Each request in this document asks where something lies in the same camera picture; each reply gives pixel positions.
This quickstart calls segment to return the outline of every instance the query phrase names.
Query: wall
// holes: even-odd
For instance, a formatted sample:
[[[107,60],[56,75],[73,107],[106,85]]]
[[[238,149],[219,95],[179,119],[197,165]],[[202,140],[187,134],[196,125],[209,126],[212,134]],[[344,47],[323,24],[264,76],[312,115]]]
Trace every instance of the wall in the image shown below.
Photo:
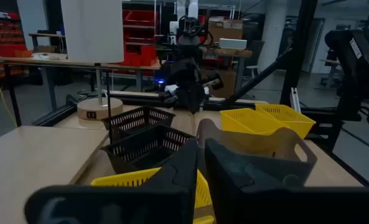
[[[43,0],[17,0],[17,5],[25,43],[29,50],[33,50],[32,38],[28,34],[48,29],[45,4]],[[38,38],[38,42],[39,45],[50,45],[49,38]]]

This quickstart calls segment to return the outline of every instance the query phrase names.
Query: blue light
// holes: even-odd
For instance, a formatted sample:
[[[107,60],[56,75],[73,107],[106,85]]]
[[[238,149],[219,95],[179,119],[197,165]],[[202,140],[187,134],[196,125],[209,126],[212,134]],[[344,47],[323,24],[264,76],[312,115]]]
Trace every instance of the blue light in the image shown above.
[[[158,78],[158,79],[155,79],[154,81],[159,84],[165,83],[165,80],[163,78]]]

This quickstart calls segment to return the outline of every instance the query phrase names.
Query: black metal frame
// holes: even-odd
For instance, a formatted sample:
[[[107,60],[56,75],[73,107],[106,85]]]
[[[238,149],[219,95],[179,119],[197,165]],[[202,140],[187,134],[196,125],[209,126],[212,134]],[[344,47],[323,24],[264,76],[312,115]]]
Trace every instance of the black metal frame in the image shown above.
[[[302,6],[299,10],[299,22],[297,24],[297,30],[294,36],[294,44],[292,48],[280,56],[272,65],[270,65],[265,71],[261,72],[259,76],[257,76],[254,80],[247,83],[243,88],[238,90],[234,95],[227,98],[224,101],[214,101],[214,100],[206,100],[203,104],[204,110],[212,110],[212,111],[220,111],[222,109],[235,109],[235,108],[255,108],[255,105],[252,103],[239,103],[236,100],[240,99],[244,94],[249,92],[253,87],[255,87],[258,83],[264,80],[267,76],[272,74],[275,69],[278,67],[280,63],[290,63],[292,66],[289,67],[286,73],[286,78],[283,85],[283,92],[281,94],[281,104],[290,105],[290,94],[291,88],[297,86],[297,82],[299,79],[299,74],[301,72],[302,61],[304,58],[304,54],[306,51],[306,45],[309,35],[309,27],[311,26],[311,22],[314,18],[314,13],[317,5],[317,0],[303,0]],[[76,67],[76,66],[66,66],[61,65],[62,67]],[[98,67],[106,72],[106,80],[107,80],[107,99],[108,99],[108,108],[110,108],[110,98],[116,97],[123,101],[126,105],[149,105],[149,106],[157,106],[157,107],[165,107],[162,101],[157,96],[135,96],[135,95],[117,95],[111,94],[109,88],[109,68]],[[17,100],[14,93],[14,87],[11,83],[11,76],[9,73],[9,66],[5,65],[4,67],[6,72],[6,80],[9,84],[10,95],[12,99],[12,104],[14,108],[14,114],[16,116],[17,123],[19,126],[21,125],[21,120],[19,116]],[[59,121],[65,119],[70,114],[76,111],[76,106],[68,106],[64,110],[56,111],[56,113],[50,114],[50,116],[46,117],[41,123],[40,126],[53,126],[57,124]],[[322,110],[315,108],[302,108],[302,112],[310,117],[311,119],[317,121],[317,125],[313,127],[311,133],[318,134],[316,137],[311,137],[313,140],[324,152],[326,152],[335,162],[341,165],[347,172],[349,172],[354,178],[356,178],[363,185],[369,186],[369,182],[364,179],[360,174],[358,174],[355,170],[353,170],[350,166],[344,163],[341,159],[339,159],[333,152],[334,145],[338,138],[340,129],[343,125],[343,122],[339,119],[338,115],[334,110]]]

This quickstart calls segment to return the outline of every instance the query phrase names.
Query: pillar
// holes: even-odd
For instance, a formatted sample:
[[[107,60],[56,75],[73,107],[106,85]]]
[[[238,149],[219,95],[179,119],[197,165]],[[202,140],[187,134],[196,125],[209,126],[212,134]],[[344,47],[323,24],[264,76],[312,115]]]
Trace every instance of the pillar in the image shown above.
[[[287,15],[287,0],[266,0],[265,6],[266,19],[262,36],[264,46],[258,60],[258,70],[260,72],[277,59]],[[271,76],[266,78],[257,88],[269,89],[269,85],[266,84],[269,84],[272,80]]]
[[[37,33],[38,30],[47,30],[47,15],[43,0],[17,0],[18,11],[21,18],[22,31],[28,50],[33,50],[32,37],[28,34]],[[50,45],[49,38],[38,38],[39,45]]]

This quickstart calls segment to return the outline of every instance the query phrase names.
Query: workbench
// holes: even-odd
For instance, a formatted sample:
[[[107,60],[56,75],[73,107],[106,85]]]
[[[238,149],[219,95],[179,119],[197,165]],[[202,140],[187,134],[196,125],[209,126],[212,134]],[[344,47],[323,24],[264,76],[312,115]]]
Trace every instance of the workbench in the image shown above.
[[[38,37],[57,37],[57,38],[65,38],[64,35],[58,35],[58,34],[38,34],[38,33],[33,33],[33,34],[28,34],[30,37],[32,37],[32,44],[34,45],[34,50],[37,50],[39,43],[37,41]]]
[[[135,70],[136,71],[136,87],[137,91],[142,92],[142,72],[143,70],[159,70],[161,65],[156,62],[151,66],[127,66],[117,65],[111,63],[90,63],[90,62],[73,62],[67,59],[66,54],[47,54],[36,53],[31,58],[16,58],[16,57],[0,57],[4,62],[4,72],[6,81],[9,86],[9,92],[12,100],[13,110],[18,123],[21,123],[19,116],[19,109],[17,106],[16,94],[14,92],[14,85],[11,81],[10,65],[25,65],[35,66],[40,68],[42,74],[43,86],[45,87],[45,101],[48,102],[49,110],[55,111],[57,109],[57,100],[55,97],[54,79],[49,73],[49,68],[52,67],[68,67],[68,68],[82,68],[96,70],[97,86],[101,88],[100,71],[101,70]]]
[[[206,56],[222,56],[222,57],[236,57],[238,58],[238,66],[236,71],[235,91],[238,91],[242,87],[242,77],[245,69],[245,59],[252,57],[252,51],[250,50],[234,50],[234,49],[218,49],[200,47],[202,52]]]
[[[152,93],[120,94],[144,95]],[[242,103],[267,103],[238,100]],[[138,106],[124,105],[123,111]],[[196,135],[199,121],[211,119],[221,128],[218,111],[201,111],[193,115],[185,110],[159,108],[176,116],[171,126]],[[101,121],[80,119],[71,114],[52,128],[22,126],[0,137],[0,223],[25,223],[26,198],[42,187],[58,184],[89,184],[94,178],[113,175],[114,170],[102,145],[108,144],[107,131]],[[317,156],[306,186],[361,187],[353,176],[338,165],[312,141],[305,141]],[[296,149],[298,156],[306,155]]]

